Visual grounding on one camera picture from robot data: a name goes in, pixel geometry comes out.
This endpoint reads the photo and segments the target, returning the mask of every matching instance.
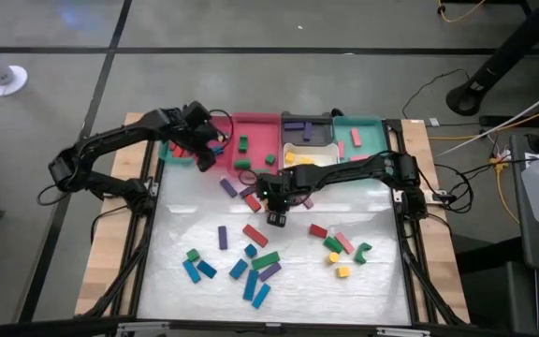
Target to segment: yellow block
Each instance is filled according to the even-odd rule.
[[[313,161],[313,158],[310,157],[302,157],[300,159],[300,164],[315,164],[315,161]]]
[[[350,274],[351,274],[351,269],[348,267],[338,267],[336,269],[336,275],[338,275],[338,277],[340,278],[348,277]]]
[[[286,162],[286,164],[292,164],[295,162],[295,154],[293,153],[286,153],[286,155],[284,156],[284,161]]]
[[[330,253],[328,255],[328,263],[332,264],[336,262],[338,262],[338,253],[334,253],[334,252]]]

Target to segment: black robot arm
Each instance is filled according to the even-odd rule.
[[[327,184],[360,179],[377,179],[388,187],[402,191],[403,211],[412,219],[428,215],[426,200],[419,188],[419,170],[415,157],[384,151],[364,160],[325,167],[297,165],[281,169],[277,175],[261,173],[257,177],[256,193],[268,202],[268,223],[285,224],[285,214],[309,195]]]
[[[145,185],[138,179],[123,181],[93,172],[95,160],[143,140],[171,140],[195,154],[199,170],[205,171],[215,164],[215,156],[207,143],[222,135],[209,122],[210,119],[210,113],[196,101],[182,110],[153,110],[131,125],[79,140],[49,163],[49,171],[55,185],[63,192],[87,189],[98,198],[111,194],[124,198],[131,211],[147,212],[153,201]]]

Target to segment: green block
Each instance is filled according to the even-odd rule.
[[[254,270],[258,270],[278,261],[280,261],[280,256],[278,255],[278,252],[273,252],[267,254],[266,256],[254,259],[253,261],[251,261],[251,265],[253,266]]]
[[[357,248],[357,251],[355,252],[355,262],[358,262],[360,264],[364,264],[365,262],[367,262],[365,260],[365,257],[363,257],[363,253],[365,253],[367,251],[370,251],[370,250],[371,250],[371,245],[370,244],[365,243],[365,242],[360,244],[359,247]]]
[[[273,163],[275,162],[276,162],[276,156],[273,154],[268,154],[268,156],[266,157],[266,163],[269,165],[273,165]]]
[[[186,256],[188,257],[189,261],[196,261],[198,259],[198,251],[197,249],[193,248],[186,253]]]
[[[249,139],[246,136],[240,136],[239,152],[243,154],[246,153],[248,147],[249,147]]]
[[[234,162],[234,169],[250,169],[250,168],[251,168],[251,160],[248,158],[239,159]]]
[[[342,251],[342,245],[336,239],[332,237],[327,237],[324,240],[324,245],[334,253],[340,253]]]

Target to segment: wooden board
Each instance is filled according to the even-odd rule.
[[[133,123],[141,115],[141,113],[128,113],[124,123]],[[412,121],[404,120],[402,121],[402,127],[407,152],[417,157],[418,164],[430,180],[432,187],[438,188],[438,179],[436,177],[425,125],[423,122],[413,123]],[[120,179],[138,177],[142,166],[145,146],[146,143],[141,142],[118,151],[111,175]],[[154,174],[155,164],[157,163],[156,154],[157,151],[155,150],[152,158],[151,175]],[[122,206],[123,203],[120,199],[106,199],[101,212]],[[440,208],[430,207],[430,212],[445,219],[444,211]],[[129,221],[130,212],[127,210],[113,213],[99,220],[95,233],[95,241],[93,242],[86,272],[82,280],[82,288],[80,289],[75,310],[76,314],[82,314],[91,309],[117,275]],[[455,260],[455,252],[448,228],[437,220],[426,219],[421,221],[421,231],[431,281],[455,313],[464,321],[469,322],[469,314],[465,304],[465,297]],[[127,284],[128,286],[123,295],[121,314],[127,313],[132,278]],[[415,289],[420,289],[416,280]],[[415,293],[417,295],[417,302],[421,303],[418,305],[420,319],[427,321],[425,302],[422,300],[423,294],[420,290],[417,290]]]

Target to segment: gray floor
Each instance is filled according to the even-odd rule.
[[[0,46],[108,46],[121,0],[0,0]],[[120,41],[125,47],[495,48],[522,22],[518,7],[488,5],[445,24],[431,0],[188,1],[134,0]],[[450,16],[466,6],[449,6]],[[29,85],[0,99],[0,323],[15,319],[51,208],[35,203],[51,183],[49,161],[77,137],[105,55],[5,54],[26,67]],[[321,54],[122,54],[113,61],[94,132],[119,125],[129,111],[180,106],[193,99],[228,111],[315,114],[338,107],[352,115],[400,118],[404,102],[434,76],[486,56]],[[474,122],[448,110],[456,74],[436,82],[410,105],[410,117]],[[539,57],[521,61],[485,99],[481,113],[512,115],[539,98]],[[430,134],[474,134],[476,126],[431,128]],[[513,134],[501,134],[501,146]],[[437,153],[455,142],[433,141]],[[476,142],[437,162],[470,169],[486,162],[491,144]],[[113,157],[97,162],[109,172]],[[439,172],[441,187],[456,181]],[[510,170],[504,191],[515,209]],[[455,244],[498,242],[518,234],[496,195],[492,172],[474,180],[473,210],[449,214]],[[89,226],[100,202],[73,196],[36,319],[71,317],[89,253]]]

